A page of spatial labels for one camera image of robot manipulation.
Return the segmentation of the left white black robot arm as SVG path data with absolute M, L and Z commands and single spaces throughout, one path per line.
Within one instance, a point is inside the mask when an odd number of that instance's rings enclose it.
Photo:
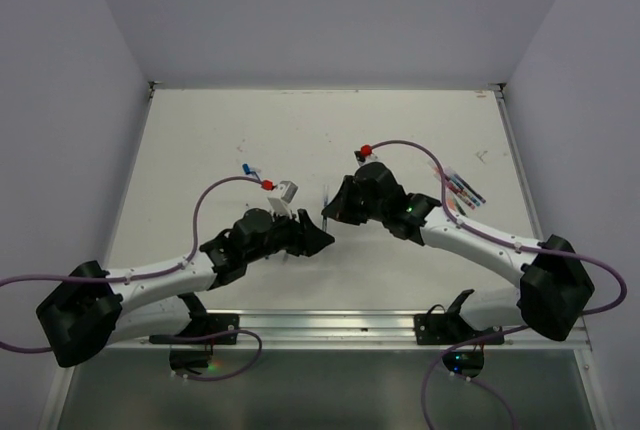
M 139 268 L 79 265 L 39 304 L 37 318 L 58 365 L 69 368 L 107 345 L 143 336 L 201 340 L 208 329 L 198 292 L 242 278 L 279 252 L 312 257 L 334 243 L 304 209 L 294 216 L 253 208 L 194 253 Z

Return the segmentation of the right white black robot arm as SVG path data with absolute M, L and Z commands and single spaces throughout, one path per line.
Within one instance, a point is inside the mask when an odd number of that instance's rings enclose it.
M 421 193 L 408 193 L 382 163 L 366 163 L 344 177 L 323 209 L 325 218 L 350 225 L 377 221 L 394 237 L 443 250 L 494 272 L 504 289 L 462 291 L 441 314 L 419 314 L 423 344 L 457 344 L 526 326 L 565 340 L 595 287 L 571 244 L 558 236 L 521 239 L 451 213 Z

